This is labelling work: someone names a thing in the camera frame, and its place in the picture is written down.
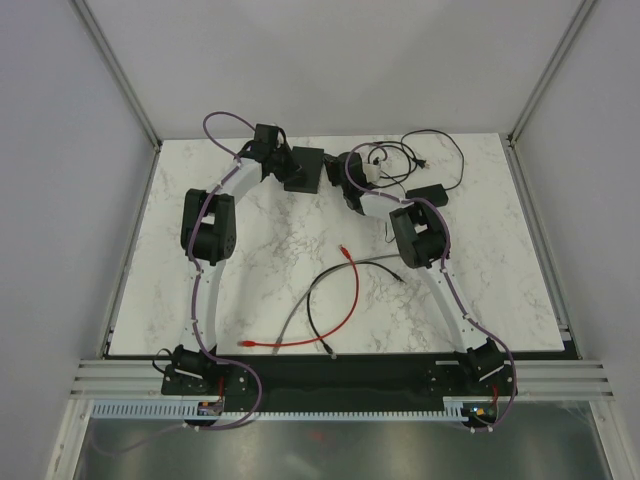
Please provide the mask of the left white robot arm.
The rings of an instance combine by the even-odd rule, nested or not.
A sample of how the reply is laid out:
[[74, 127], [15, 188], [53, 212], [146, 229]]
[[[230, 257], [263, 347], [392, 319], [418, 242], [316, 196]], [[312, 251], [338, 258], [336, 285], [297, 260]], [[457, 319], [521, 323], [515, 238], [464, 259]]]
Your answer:
[[189, 318], [178, 345], [196, 353], [216, 349], [216, 313], [222, 276], [237, 242], [236, 204], [273, 176], [288, 192], [318, 192], [323, 152], [307, 147], [259, 147], [250, 141], [228, 172], [208, 189], [185, 194], [180, 244], [195, 272]]

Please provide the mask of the black network switch box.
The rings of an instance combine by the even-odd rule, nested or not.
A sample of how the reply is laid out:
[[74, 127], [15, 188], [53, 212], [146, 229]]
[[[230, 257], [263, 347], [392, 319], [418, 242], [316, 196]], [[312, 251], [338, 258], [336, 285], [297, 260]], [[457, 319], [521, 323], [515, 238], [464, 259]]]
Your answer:
[[324, 164], [324, 150], [294, 147], [292, 159], [298, 169], [284, 182], [284, 190], [294, 193], [317, 194]]

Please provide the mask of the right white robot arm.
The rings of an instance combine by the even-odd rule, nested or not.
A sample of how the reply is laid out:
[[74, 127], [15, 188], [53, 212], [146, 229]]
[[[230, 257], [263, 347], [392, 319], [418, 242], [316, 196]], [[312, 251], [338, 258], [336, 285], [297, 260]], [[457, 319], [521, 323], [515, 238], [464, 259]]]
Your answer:
[[417, 189], [411, 198], [400, 199], [375, 190], [357, 153], [327, 155], [324, 166], [331, 185], [342, 190], [351, 210], [383, 220], [392, 229], [401, 259], [426, 282], [449, 327], [461, 364], [458, 385], [469, 394], [482, 393], [504, 367], [504, 359], [495, 335], [475, 320], [449, 260], [451, 235], [437, 206], [441, 196], [429, 197]]

